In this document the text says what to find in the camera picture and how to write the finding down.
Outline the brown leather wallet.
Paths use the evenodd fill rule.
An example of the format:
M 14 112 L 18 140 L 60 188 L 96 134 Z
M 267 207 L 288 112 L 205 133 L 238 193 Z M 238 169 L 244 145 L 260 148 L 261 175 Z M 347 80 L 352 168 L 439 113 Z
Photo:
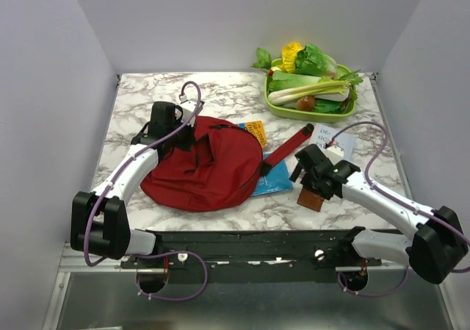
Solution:
M 297 199 L 298 205 L 313 210 L 315 212 L 321 211 L 323 202 L 324 198 L 305 188 L 300 191 L 300 194 Z

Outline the red student backpack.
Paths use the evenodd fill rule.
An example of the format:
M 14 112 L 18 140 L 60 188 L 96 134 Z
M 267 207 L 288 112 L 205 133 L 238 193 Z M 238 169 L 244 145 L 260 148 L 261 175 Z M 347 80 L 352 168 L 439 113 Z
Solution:
M 190 150 L 175 149 L 143 179 L 142 191 L 154 202 L 189 212 L 237 207 L 255 191 L 260 178 L 310 138 L 309 123 L 267 157 L 258 138 L 219 118 L 196 120 Z

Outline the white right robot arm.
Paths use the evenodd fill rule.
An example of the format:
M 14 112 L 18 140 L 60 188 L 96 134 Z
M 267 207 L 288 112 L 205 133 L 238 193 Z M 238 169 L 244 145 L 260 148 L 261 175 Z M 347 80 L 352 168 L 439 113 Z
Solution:
M 354 265 L 365 258 L 411 267 L 431 284 L 440 284 L 469 252 L 457 214 L 418 204 L 372 181 L 333 148 L 311 144 L 295 154 L 292 181 L 325 200 L 333 196 L 359 204 L 390 223 L 398 234 L 363 229 L 338 247 L 339 259 Z

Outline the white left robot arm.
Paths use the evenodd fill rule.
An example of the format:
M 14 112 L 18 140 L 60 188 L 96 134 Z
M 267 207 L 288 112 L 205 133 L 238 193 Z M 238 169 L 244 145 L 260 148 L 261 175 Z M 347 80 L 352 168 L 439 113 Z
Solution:
M 195 116 L 203 102 L 155 102 L 151 119 L 132 138 L 129 150 L 112 174 L 92 192 L 78 192 L 72 202 L 70 246 L 88 256 L 121 259 L 137 255 L 148 268 L 163 257 L 152 232 L 131 229 L 126 206 L 143 179 L 175 148 L 194 142 Z

